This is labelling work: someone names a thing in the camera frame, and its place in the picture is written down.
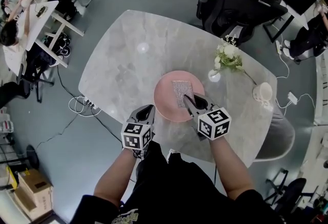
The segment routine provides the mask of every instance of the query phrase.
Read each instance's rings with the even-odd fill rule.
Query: sneaker
[[[179,152],[175,151],[174,149],[170,149],[168,156],[166,157],[166,161],[169,162],[171,154],[177,154]]]
[[[277,47],[278,54],[281,55],[282,54],[281,53],[281,44],[280,44],[280,42],[278,40],[276,40],[276,47]]]
[[[283,43],[286,45],[287,48],[291,48],[291,42],[288,40],[283,41]]]
[[[288,48],[283,48],[282,51],[283,51],[283,53],[285,54],[285,56],[287,56],[287,57],[290,58],[291,60],[294,60],[294,59],[291,57],[291,54],[289,53],[289,49],[288,49]]]
[[[59,55],[58,57],[60,58],[60,60],[64,59],[64,57],[62,55]],[[54,66],[58,66],[58,65],[59,65],[59,62],[56,61],[53,65],[50,65],[49,67],[54,67]]]

